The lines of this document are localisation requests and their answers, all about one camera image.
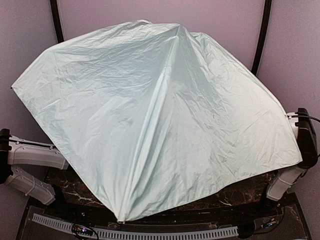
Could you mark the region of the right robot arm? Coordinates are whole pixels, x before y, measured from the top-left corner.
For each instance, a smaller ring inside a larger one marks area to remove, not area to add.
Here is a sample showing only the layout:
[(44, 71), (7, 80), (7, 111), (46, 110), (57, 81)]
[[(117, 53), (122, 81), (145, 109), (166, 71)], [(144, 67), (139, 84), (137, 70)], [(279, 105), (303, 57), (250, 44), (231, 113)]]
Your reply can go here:
[(300, 107), (296, 112), (287, 114), (291, 125), (301, 161), (293, 166), (282, 168), (269, 183), (265, 197), (271, 201), (279, 201), (300, 178), (314, 167), (319, 158), (317, 134), (313, 122), (319, 122), (316, 117), (309, 115), (306, 108)]

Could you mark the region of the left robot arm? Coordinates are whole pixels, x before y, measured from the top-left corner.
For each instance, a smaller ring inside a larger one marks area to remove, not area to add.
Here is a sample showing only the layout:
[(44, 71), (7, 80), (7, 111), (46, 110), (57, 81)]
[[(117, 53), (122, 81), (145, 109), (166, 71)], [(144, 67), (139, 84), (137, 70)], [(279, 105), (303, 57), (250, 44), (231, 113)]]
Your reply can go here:
[(52, 204), (58, 197), (56, 189), (30, 173), (21, 165), (51, 167), (67, 170), (69, 163), (53, 144), (29, 141), (0, 130), (0, 183), (32, 197), (43, 205)]

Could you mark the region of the mint green folding umbrella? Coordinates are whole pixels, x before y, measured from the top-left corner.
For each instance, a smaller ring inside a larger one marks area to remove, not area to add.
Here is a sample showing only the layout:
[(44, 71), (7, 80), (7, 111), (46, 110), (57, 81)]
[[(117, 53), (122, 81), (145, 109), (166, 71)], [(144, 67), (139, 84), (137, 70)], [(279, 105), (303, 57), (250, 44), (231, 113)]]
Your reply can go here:
[(302, 161), (277, 98), (177, 23), (136, 20), (56, 44), (12, 89), (123, 223)]

